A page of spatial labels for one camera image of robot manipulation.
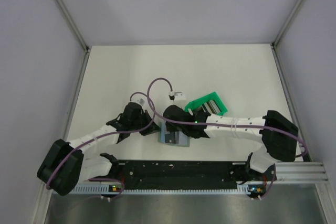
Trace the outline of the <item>green plastic card bin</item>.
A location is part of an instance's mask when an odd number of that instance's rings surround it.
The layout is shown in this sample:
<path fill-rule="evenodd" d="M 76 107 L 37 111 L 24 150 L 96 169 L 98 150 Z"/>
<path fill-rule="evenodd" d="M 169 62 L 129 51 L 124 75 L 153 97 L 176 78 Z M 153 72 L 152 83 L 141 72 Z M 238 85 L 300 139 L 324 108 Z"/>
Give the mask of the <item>green plastic card bin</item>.
<path fill-rule="evenodd" d="M 228 109 L 216 92 L 209 93 L 201 98 L 193 100 L 184 108 L 184 111 L 186 112 L 197 112 L 199 110 L 216 115 L 224 115 L 228 112 Z"/>

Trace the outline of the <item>sage green leather card holder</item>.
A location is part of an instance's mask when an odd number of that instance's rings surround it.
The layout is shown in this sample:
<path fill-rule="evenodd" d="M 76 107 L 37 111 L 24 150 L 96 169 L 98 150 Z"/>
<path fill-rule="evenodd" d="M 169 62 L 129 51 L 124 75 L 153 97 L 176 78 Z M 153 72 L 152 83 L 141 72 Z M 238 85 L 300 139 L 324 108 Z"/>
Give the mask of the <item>sage green leather card holder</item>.
<path fill-rule="evenodd" d="M 161 123 L 161 131 L 158 138 L 158 142 L 161 144 L 166 144 L 170 146 L 177 147 L 189 147 L 190 146 L 190 138 L 186 136 L 184 133 L 177 132 L 169 132 L 166 129 L 165 123 Z"/>

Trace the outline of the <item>dark grey chip card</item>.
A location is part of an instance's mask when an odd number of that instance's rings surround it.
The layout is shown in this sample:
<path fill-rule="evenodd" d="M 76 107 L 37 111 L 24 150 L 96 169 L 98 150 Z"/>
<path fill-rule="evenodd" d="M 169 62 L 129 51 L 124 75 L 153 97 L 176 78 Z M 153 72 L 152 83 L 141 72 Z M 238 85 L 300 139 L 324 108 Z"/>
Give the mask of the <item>dark grey chip card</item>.
<path fill-rule="evenodd" d="M 166 144 L 175 144 L 176 143 L 176 133 L 168 132 L 164 134 L 164 143 Z"/>

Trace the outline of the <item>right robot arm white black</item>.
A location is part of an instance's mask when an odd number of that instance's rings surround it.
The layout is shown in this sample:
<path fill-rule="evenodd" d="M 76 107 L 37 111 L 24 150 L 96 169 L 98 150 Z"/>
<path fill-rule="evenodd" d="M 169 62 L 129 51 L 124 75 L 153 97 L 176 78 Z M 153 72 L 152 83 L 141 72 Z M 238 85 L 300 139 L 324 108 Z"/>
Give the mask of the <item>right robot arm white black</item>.
<path fill-rule="evenodd" d="M 277 162 L 297 158 L 298 128 L 277 111 L 258 118 L 228 118 L 203 110 L 188 113 L 176 105 L 163 112 L 168 131 L 181 131 L 191 138 L 235 138 L 261 144 L 249 154 L 245 174 L 258 179 Z"/>

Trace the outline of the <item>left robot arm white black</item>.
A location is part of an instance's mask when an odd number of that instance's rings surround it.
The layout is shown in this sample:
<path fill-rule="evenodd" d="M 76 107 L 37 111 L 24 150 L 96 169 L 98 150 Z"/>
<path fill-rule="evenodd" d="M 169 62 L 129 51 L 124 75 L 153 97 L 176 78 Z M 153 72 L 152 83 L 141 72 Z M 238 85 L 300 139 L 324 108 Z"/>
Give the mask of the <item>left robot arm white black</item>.
<path fill-rule="evenodd" d="M 132 133 L 147 136 L 160 131 L 142 105 L 129 102 L 124 111 L 100 129 L 71 141 L 56 140 L 37 171 L 37 177 L 61 196 L 79 182 L 99 176 L 114 180 L 119 174 L 117 159 L 107 153 Z"/>

